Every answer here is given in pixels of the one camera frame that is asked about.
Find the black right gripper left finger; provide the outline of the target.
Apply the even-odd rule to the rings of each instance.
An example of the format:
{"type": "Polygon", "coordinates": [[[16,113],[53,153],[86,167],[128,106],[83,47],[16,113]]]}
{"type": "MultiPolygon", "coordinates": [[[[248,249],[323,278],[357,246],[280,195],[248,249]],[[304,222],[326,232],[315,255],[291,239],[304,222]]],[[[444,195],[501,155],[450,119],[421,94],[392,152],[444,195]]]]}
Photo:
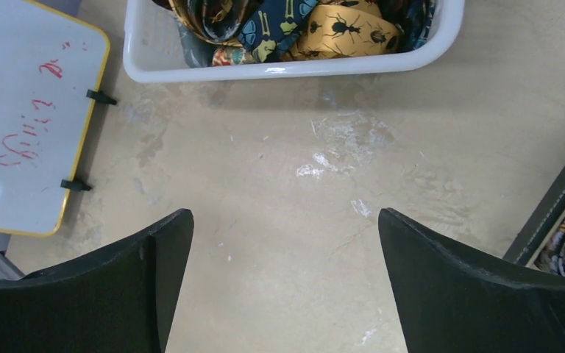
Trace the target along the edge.
{"type": "Polygon", "coordinates": [[[163,352],[194,231],[179,209],[80,257],[0,280],[0,352],[163,352]]]}

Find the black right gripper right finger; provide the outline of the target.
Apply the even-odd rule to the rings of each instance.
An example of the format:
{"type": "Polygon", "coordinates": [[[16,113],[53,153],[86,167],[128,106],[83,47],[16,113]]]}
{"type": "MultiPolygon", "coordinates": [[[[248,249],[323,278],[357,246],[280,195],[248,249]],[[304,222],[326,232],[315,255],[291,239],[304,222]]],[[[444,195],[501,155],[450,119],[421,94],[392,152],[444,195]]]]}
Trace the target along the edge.
{"type": "Polygon", "coordinates": [[[516,265],[380,211],[409,352],[565,352],[565,277],[516,265]]]}

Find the navy blue shell pattern tie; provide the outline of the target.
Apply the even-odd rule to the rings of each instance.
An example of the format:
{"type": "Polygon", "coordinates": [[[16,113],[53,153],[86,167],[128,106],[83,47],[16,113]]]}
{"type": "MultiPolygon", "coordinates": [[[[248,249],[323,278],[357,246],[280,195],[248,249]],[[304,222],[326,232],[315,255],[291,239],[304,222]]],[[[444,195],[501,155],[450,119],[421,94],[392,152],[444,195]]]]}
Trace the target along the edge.
{"type": "Polygon", "coordinates": [[[317,0],[269,0],[249,16],[238,34],[258,63],[278,61],[298,40],[317,0]]]}

